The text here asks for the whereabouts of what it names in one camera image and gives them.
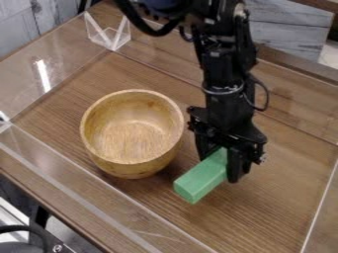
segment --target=screw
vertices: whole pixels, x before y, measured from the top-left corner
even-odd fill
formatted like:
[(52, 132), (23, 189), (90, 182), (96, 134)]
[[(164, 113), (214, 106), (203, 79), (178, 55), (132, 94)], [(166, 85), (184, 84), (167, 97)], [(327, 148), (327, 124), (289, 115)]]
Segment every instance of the screw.
[(53, 248), (53, 252), (59, 253), (61, 251), (61, 245), (56, 245)]

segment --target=cable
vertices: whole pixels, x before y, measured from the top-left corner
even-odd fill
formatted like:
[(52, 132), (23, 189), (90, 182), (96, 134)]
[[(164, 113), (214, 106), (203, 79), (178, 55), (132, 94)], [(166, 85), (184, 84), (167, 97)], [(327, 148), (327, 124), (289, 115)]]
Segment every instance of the cable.
[(128, 0), (115, 0), (115, 3), (118, 4), (118, 7), (120, 8), (122, 12), (135, 25), (135, 27), (147, 35), (152, 37), (162, 37), (166, 36), (176, 27), (176, 25), (180, 22), (180, 19), (175, 19), (168, 21), (166, 25), (159, 30), (155, 30), (143, 20), (140, 17), (138, 11), (135, 10), (132, 4)]
[(257, 111), (265, 112), (265, 111), (269, 109), (269, 106), (270, 106), (270, 90), (269, 90), (266, 84), (265, 84), (262, 81), (259, 81), (259, 79), (257, 79), (255, 76), (254, 76), (252, 74), (250, 75), (250, 79), (255, 82), (255, 85), (259, 85), (259, 86), (263, 88), (263, 90), (265, 90), (265, 92), (266, 92), (266, 103), (265, 103), (265, 106), (263, 106), (262, 108), (257, 107), (255, 102), (251, 102), (251, 101), (250, 101), (250, 99), (248, 99), (246, 93), (243, 93), (243, 96), (244, 96), (244, 99), (246, 99), (248, 105), (250, 105)]
[(178, 27), (179, 35), (186, 42), (194, 42), (194, 36), (188, 37), (184, 32), (184, 26)]

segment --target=bowl rim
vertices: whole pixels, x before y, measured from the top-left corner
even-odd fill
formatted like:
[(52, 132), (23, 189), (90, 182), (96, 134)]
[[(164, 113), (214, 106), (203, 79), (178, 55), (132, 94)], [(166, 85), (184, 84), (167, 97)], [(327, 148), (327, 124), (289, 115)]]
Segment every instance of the bowl rim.
[[(87, 137), (84, 135), (84, 129), (86, 129), (86, 122), (87, 122), (87, 118), (90, 116), (90, 113), (92, 112), (92, 110), (100, 105), (100, 103), (103, 101), (106, 101), (107, 99), (110, 99), (111, 97), (115, 97), (118, 95), (122, 95), (122, 94), (127, 94), (127, 93), (147, 93), (147, 94), (151, 94), (151, 95), (155, 95), (158, 97), (160, 97), (162, 99), (164, 99), (164, 101), (171, 105), (171, 107), (174, 108), (174, 111), (175, 111), (175, 114), (178, 115), (178, 120), (179, 120), (179, 123), (178, 123), (178, 126), (179, 126), (179, 130), (176, 131), (178, 134), (175, 135), (175, 140), (171, 142), (171, 145), (168, 146), (168, 148), (156, 156), (156, 157), (152, 157), (151, 159), (144, 159), (144, 160), (140, 160), (138, 162), (130, 162), (130, 163), (124, 163), (122, 161), (118, 161), (118, 160), (114, 160), (111, 158), (108, 158), (106, 155), (102, 155), (96, 152), (96, 149), (92, 147), (92, 145), (90, 144), (90, 141), (87, 140)], [(104, 97), (102, 97), (91, 106), (90, 108), (86, 110), (84, 114), (83, 114), (83, 117), (81, 117), (81, 120), (80, 120), (80, 138), (81, 138), (81, 142), (84, 143), (84, 146), (87, 148), (87, 150), (95, 155), (98, 156), (100, 159), (103, 159), (104, 161), (107, 162), (111, 162), (111, 163), (115, 163), (115, 164), (120, 164), (120, 165), (138, 165), (138, 164), (143, 164), (143, 163), (148, 163), (154, 160), (158, 160), (164, 154), (167, 154), (172, 149), (174, 147), (179, 144), (179, 141), (182, 139), (182, 136), (183, 136), (183, 130), (184, 130), (184, 119), (183, 119), (183, 113), (182, 113), (182, 110), (178, 106), (178, 104), (175, 103), (175, 101), (168, 97), (166, 96), (164, 94), (156, 92), (156, 91), (152, 91), (152, 90), (144, 90), (144, 89), (128, 89), (128, 90), (122, 90), (122, 91), (118, 91), (118, 92), (114, 92), (108, 95), (106, 95)]]

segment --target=wooden table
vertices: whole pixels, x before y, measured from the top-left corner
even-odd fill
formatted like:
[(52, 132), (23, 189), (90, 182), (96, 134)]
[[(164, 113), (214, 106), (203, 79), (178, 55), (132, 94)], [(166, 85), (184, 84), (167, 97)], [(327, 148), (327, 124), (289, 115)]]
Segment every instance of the wooden table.
[[(120, 16), (111, 5), (99, 4), (91, 13), (100, 25), (116, 27)], [(191, 132), (184, 132), (168, 168), (138, 181), (103, 175), (80, 142), (81, 115), (111, 92), (159, 91), (183, 112), (190, 105), (203, 105), (191, 44), (176, 34), (151, 39), (134, 30), (132, 35), (119, 52), (110, 52), (90, 44), (79, 17), (0, 63), (0, 78), (16, 81), (11, 89), (29, 80), (36, 90), (32, 86), (28, 93), (35, 98), (41, 80), (32, 70), (33, 55), (39, 56), (35, 64), (41, 59), (47, 62), (51, 82), (60, 83), (13, 117), (13, 124), (3, 126), (1, 173), (103, 251), (298, 252), (338, 157), (335, 82), (318, 70), (309, 73), (313, 63), (302, 68), (261, 60), (254, 73), (273, 91), (273, 103), (255, 122), (270, 138), (269, 161), (254, 167), (240, 184), (223, 184), (191, 206), (171, 188), (174, 179), (198, 163)], [(27, 93), (20, 94), (16, 103), (28, 105)], [(15, 116), (12, 104), (0, 103)], [(325, 229), (337, 232), (337, 226), (333, 218)], [(322, 238), (319, 234), (313, 239), (307, 252), (326, 246)]]

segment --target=transparent plastic panel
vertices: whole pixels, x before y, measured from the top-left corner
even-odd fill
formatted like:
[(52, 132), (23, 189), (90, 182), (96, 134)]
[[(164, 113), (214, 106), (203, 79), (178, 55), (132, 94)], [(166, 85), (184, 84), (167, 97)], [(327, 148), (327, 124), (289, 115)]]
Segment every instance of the transparent plastic panel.
[(87, 38), (83, 16), (0, 62), (0, 117), (9, 121), (106, 48)]
[(126, 16), (122, 19), (118, 30), (112, 28), (103, 30), (88, 12), (84, 12), (84, 20), (88, 38), (108, 50), (116, 51), (131, 40), (131, 24)]
[[(122, 19), (119, 10), (104, 5), (108, 12), (92, 12), (100, 27), (116, 27)], [(148, 21), (158, 29), (162, 25)], [(166, 37), (152, 38), (131, 27), (132, 40), (118, 52), (147, 64), (156, 70), (200, 87), (203, 74), (196, 61), (192, 43), (186, 42), (178, 31)], [(285, 68), (263, 60), (252, 73), (271, 91), (271, 105), (265, 114), (314, 136), (338, 143), (338, 86), (301, 73), (286, 75)], [(263, 90), (258, 89), (259, 105), (266, 101)]]
[[(144, 248), (146, 252), (215, 252), (9, 123), (0, 123), (0, 150), (103, 218), (128, 240)], [(71, 182), (73, 178), (81, 178), (81, 184), (73, 184), (73, 181)], [(84, 182), (91, 182), (90, 184), (96, 187), (96, 194), (106, 199), (108, 207), (104, 207), (88, 193), (88, 185)]]
[(306, 236), (301, 253), (338, 250), (338, 161)]

